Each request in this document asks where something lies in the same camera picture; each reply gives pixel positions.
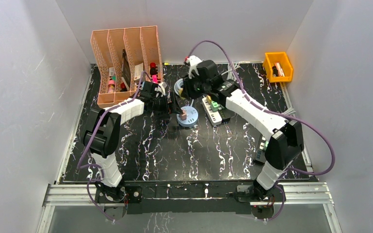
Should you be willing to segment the round blue power socket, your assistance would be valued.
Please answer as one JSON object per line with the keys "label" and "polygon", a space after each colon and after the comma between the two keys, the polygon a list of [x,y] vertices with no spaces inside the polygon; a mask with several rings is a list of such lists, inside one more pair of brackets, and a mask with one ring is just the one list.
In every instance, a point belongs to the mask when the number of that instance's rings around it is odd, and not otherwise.
{"label": "round blue power socket", "polygon": [[199,118],[199,114],[198,114],[197,110],[192,106],[184,106],[184,107],[182,107],[182,109],[186,110],[187,119],[182,121],[179,118],[179,114],[177,114],[176,117],[177,117],[178,124],[180,126],[186,127],[186,128],[193,127],[197,123],[198,118]]}

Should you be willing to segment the white power strip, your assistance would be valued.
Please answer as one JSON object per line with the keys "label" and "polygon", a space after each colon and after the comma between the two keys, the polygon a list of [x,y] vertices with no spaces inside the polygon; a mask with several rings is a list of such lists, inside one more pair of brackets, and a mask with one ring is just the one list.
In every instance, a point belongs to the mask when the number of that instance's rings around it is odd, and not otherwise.
{"label": "white power strip", "polygon": [[203,97],[202,100],[202,105],[204,107],[204,110],[206,112],[207,117],[211,121],[212,126],[218,126],[222,123],[222,117],[219,114],[218,111],[213,111],[212,110],[212,105],[210,102],[208,102],[206,97]]}

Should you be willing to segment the pink plug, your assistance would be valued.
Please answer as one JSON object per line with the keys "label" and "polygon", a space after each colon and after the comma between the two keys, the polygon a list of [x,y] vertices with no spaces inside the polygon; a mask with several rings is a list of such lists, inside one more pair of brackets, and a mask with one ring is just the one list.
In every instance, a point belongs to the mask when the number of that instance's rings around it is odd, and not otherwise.
{"label": "pink plug", "polygon": [[182,109],[182,113],[179,115],[179,118],[184,121],[187,119],[187,112],[185,109]]}

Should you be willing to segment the green plug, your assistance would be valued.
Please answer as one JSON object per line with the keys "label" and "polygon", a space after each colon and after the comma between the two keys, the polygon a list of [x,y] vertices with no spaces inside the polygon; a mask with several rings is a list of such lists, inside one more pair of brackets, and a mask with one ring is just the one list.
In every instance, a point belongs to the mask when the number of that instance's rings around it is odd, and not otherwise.
{"label": "green plug", "polygon": [[218,103],[215,102],[215,101],[212,101],[212,102],[210,103],[210,107],[211,107],[211,110],[212,110],[213,112],[217,112],[217,111],[219,110],[219,108],[220,108],[220,106],[218,105]]}

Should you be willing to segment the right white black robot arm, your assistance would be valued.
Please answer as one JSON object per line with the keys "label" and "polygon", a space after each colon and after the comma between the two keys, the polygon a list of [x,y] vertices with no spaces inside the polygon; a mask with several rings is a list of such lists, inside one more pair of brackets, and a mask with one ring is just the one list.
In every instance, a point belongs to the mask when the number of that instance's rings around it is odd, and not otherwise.
{"label": "right white black robot arm", "polygon": [[254,126],[266,139],[265,163],[254,180],[254,195],[266,201],[273,195],[279,177],[304,150],[300,122],[271,112],[241,88],[238,80],[225,79],[212,60],[196,56],[186,58],[188,74],[183,78],[181,97],[196,99],[207,95],[212,101],[230,110]]}

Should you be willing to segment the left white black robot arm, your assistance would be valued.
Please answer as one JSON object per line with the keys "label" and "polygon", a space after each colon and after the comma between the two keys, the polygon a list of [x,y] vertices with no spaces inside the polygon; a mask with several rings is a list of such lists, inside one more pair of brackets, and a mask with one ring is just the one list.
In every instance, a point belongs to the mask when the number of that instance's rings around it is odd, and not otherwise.
{"label": "left white black robot arm", "polygon": [[85,149],[77,168],[85,168],[82,164],[85,156],[92,157],[95,163],[90,164],[90,167],[97,168],[101,175],[96,183],[108,187],[106,194],[114,202],[122,201],[126,194],[125,188],[120,185],[123,177],[115,155],[120,141],[120,128],[132,118],[143,115],[144,111],[164,115],[183,112],[173,93],[167,95],[160,84],[142,82],[128,99],[107,109],[94,111],[91,114],[94,125],[83,136]]}

